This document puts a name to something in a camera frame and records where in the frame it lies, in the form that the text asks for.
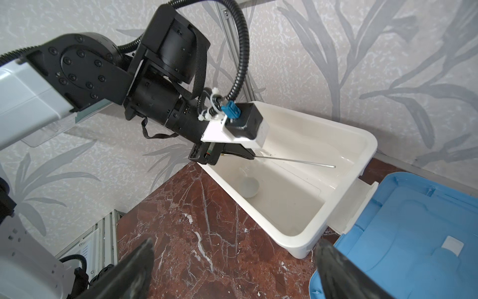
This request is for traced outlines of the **small clear glass beaker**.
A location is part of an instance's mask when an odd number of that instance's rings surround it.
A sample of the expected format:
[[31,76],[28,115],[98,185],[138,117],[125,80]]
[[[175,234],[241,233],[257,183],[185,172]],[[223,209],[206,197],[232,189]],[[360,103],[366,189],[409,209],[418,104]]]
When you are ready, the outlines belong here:
[[255,197],[260,190],[258,172],[254,168],[240,168],[238,193],[245,199]]

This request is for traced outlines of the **clear acrylic wall shelf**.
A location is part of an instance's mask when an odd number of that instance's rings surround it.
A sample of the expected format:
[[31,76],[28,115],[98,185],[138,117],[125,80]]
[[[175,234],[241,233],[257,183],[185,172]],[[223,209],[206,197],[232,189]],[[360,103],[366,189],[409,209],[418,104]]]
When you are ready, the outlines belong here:
[[109,100],[101,100],[98,103],[86,108],[81,112],[69,115],[66,118],[53,122],[34,133],[23,138],[21,141],[31,148],[39,147],[52,138],[65,133],[69,129],[75,127],[77,124],[92,117],[94,114],[110,106],[112,103]]

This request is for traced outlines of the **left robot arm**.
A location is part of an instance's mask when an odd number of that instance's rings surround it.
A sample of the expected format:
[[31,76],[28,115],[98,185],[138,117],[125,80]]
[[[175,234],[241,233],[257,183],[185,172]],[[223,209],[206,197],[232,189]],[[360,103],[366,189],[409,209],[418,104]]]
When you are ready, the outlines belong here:
[[[265,124],[251,103],[236,103],[249,65],[250,40],[236,1],[223,1],[239,38],[239,63],[227,95],[205,87],[210,42],[179,14],[189,1],[158,7],[144,33],[117,46],[100,34],[66,34],[41,46],[1,56],[1,147],[82,112],[102,100],[125,109],[125,117],[154,120],[193,144],[189,158],[214,165],[222,154],[253,160],[252,143]],[[1,297],[4,299],[145,299],[154,266],[154,244],[144,240],[95,279],[87,259],[57,259],[24,228],[27,195],[50,183],[57,163],[29,173],[24,159],[14,190],[1,180]]]

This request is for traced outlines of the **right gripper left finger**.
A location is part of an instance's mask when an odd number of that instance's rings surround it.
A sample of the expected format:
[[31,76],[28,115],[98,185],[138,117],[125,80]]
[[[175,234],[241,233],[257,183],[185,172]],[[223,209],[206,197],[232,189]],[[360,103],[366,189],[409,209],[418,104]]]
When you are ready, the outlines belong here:
[[144,240],[124,260],[120,261],[91,288],[83,292],[81,299],[146,299],[154,265],[154,244],[151,238]]

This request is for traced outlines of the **blue plastic bin lid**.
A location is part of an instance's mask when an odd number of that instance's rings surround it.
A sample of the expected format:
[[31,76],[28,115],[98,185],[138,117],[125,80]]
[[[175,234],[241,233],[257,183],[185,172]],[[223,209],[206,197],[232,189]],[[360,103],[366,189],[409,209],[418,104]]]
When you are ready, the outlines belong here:
[[478,200],[420,176],[386,176],[335,247],[397,299],[478,296]]

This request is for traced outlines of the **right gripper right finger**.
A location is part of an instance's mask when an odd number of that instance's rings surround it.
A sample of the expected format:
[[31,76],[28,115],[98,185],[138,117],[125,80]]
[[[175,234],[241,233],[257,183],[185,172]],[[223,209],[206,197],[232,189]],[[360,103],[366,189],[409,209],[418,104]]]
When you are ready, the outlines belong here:
[[314,256],[322,293],[327,299],[392,298],[329,241],[321,239]]

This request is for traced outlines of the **white plastic storage bin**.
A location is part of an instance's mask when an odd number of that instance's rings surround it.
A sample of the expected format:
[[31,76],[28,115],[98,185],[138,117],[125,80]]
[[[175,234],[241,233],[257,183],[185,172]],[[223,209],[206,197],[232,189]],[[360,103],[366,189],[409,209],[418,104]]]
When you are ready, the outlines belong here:
[[[377,151],[370,132],[324,118],[257,102],[270,129],[256,156],[336,165],[323,168],[224,155],[205,171],[282,248],[303,259],[327,227],[348,233],[378,188],[360,177]],[[240,168],[258,172],[260,190],[238,193]]]

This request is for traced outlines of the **aluminium front rail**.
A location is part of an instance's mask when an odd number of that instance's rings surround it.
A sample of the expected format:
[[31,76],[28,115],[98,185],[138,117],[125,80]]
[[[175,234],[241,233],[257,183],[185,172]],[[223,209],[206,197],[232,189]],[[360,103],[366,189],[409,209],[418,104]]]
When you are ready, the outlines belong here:
[[90,277],[97,275],[110,264],[116,265],[118,263],[117,225],[123,216],[124,213],[113,210],[60,251],[56,258],[73,254],[83,255],[87,260],[87,274]]

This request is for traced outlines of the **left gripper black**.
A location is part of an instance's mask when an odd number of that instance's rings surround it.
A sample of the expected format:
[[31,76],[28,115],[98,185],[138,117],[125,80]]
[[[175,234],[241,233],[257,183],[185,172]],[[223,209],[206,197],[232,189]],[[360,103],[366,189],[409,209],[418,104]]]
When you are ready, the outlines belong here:
[[[198,120],[197,102],[188,101],[180,95],[173,84],[152,63],[143,64],[124,101],[125,118],[138,116],[143,119],[143,135],[147,139],[168,139],[180,136],[193,143],[189,159],[200,164],[217,164],[220,155],[232,154],[253,160],[255,154],[242,145],[202,142],[209,122]],[[172,135],[150,136],[146,125],[154,120],[173,132]]]

